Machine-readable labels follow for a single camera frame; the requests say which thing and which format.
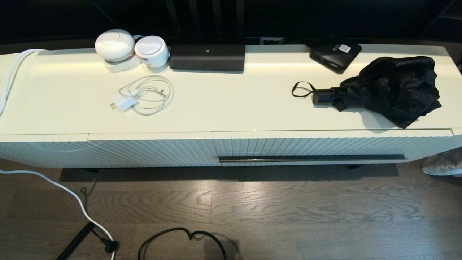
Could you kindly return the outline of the white fluted front drawer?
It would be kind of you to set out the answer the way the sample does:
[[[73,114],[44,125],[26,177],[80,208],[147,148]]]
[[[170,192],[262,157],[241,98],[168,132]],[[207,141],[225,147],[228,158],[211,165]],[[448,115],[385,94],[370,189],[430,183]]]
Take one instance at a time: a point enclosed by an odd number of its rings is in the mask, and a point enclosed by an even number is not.
[[[223,166],[393,164],[462,146],[449,129],[214,132],[212,140]]]

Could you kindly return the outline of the black set-top box with sticker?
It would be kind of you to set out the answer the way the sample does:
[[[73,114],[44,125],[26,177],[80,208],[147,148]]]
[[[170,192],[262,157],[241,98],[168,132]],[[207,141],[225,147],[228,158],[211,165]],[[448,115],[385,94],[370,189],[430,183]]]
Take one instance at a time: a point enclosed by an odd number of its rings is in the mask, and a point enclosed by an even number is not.
[[[329,43],[311,47],[310,58],[337,74],[343,74],[362,51],[356,43]]]

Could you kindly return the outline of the large white round device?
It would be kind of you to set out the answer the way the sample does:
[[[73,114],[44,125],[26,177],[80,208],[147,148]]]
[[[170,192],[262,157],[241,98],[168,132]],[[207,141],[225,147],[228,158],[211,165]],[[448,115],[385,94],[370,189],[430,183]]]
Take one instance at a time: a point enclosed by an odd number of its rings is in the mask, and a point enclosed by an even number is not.
[[[134,45],[134,37],[128,31],[112,29],[97,37],[95,51],[106,61],[122,61],[133,54]]]

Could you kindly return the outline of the white fluted cabinet front panel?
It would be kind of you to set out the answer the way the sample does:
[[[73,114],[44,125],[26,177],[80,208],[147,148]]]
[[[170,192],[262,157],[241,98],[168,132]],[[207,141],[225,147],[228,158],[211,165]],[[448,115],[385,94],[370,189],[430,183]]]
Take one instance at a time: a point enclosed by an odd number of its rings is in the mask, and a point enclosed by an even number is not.
[[[87,139],[87,134],[0,135],[0,158],[45,168],[62,168],[91,147]]]
[[[90,134],[111,168],[220,166],[211,132]]]

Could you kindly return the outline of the black router box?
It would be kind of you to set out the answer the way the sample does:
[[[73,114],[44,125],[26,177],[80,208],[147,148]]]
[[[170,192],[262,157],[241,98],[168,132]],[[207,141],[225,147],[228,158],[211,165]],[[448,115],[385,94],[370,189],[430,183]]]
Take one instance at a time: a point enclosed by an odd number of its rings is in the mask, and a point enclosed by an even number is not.
[[[175,70],[242,73],[245,40],[240,36],[181,36],[170,48],[169,66]]]

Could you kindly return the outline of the black umbrella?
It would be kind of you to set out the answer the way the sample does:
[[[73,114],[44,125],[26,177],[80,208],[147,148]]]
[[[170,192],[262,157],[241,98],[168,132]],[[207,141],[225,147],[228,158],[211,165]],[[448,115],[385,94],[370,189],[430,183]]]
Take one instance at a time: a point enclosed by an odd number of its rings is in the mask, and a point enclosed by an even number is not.
[[[306,94],[297,95],[296,91],[301,89],[297,82],[291,94],[299,99],[311,95],[314,105],[332,106],[340,112],[369,110],[405,129],[441,107],[436,79],[431,57],[380,57],[338,87],[317,89],[309,83]]]

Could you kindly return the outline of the small white round device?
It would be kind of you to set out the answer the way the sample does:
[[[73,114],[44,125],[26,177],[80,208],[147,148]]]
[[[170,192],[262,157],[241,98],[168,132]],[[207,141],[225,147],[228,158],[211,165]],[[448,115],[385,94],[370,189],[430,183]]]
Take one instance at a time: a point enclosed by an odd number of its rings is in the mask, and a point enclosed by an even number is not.
[[[166,42],[159,36],[141,38],[134,46],[135,54],[148,67],[160,68],[169,60],[169,50]]]

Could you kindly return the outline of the black router antenna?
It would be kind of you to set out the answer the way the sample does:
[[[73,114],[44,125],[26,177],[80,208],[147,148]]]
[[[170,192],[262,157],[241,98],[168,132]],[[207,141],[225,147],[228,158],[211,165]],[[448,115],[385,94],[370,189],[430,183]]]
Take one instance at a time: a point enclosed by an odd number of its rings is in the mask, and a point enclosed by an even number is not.
[[[245,1],[236,0],[236,34],[245,35]]]
[[[178,16],[178,12],[176,11],[174,0],[165,0],[167,9],[172,21],[172,25],[174,28],[174,33],[175,35],[180,35],[181,33],[181,27],[180,27],[180,19]]]
[[[222,26],[222,13],[221,13],[221,0],[212,0],[213,7],[213,21],[215,26],[215,33],[217,35],[223,34]]]
[[[195,34],[199,35],[199,34],[201,34],[202,31],[201,31],[201,20],[200,20],[200,16],[199,16],[199,10],[198,10],[197,1],[196,0],[188,0],[188,4],[189,4],[193,24],[194,24]]]

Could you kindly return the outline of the white long cabinet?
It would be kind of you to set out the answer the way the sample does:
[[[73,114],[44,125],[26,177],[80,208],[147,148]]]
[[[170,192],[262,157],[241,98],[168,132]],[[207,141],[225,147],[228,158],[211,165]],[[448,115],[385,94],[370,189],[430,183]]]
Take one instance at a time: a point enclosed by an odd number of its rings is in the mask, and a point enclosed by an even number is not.
[[[307,82],[318,89],[337,87],[376,58],[415,56],[434,59],[442,106],[404,130],[462,134],[462,75],[446,49],[364,44],[342,75],[310,59],[303,45],[247,46],[242,73],[138,66],[113,74],[92,49],[30,54],[0,116],[0,135],[402,130],[380,114],[316,107],[310,97],[295,98],[291,90],[298,81],[305,88]],[[111,97],[129,92],[137,104],[112,110]],[[74,158],[62,168],[110,168],[94,143]]]

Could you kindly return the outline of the white charger plug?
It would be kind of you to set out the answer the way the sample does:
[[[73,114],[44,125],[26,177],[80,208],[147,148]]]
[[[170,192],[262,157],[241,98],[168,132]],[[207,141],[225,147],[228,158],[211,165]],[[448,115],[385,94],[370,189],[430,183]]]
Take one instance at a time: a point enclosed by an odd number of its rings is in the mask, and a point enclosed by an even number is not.
[[[114,94],[112,97],[112,103],[110,104],[110,107],[112,110],[120,110],[120,111],[126,111],[130,108],[132,108],[134,105],[137,104],[137,99],[133,97],[130,92],[128,94],[124,93],[117,93]]]

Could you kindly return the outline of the white flat device base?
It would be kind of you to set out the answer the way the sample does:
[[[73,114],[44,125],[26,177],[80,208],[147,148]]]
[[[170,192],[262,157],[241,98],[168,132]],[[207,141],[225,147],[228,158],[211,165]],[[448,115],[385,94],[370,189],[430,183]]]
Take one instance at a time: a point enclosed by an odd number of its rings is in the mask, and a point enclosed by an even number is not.
[[[109,70],[111,73],[120,73],[125,70],[129,70],[132,68],[135,68],[136,66],[139,66],[142,64],[142,61],[136,54],[131,54],[128,57],[126,57],[123,60],[120,61],[108,61],[104,60],[104,64],[106,68]]]

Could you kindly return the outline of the grey slipper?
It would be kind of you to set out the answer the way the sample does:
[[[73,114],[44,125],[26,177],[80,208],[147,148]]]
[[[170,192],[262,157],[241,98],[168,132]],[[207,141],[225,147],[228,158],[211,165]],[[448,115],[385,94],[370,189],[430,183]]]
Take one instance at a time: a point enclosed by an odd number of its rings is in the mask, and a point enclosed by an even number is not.
[[[453,176],[462,178],[462,147],[429,156],[421,165],[429,176]]]

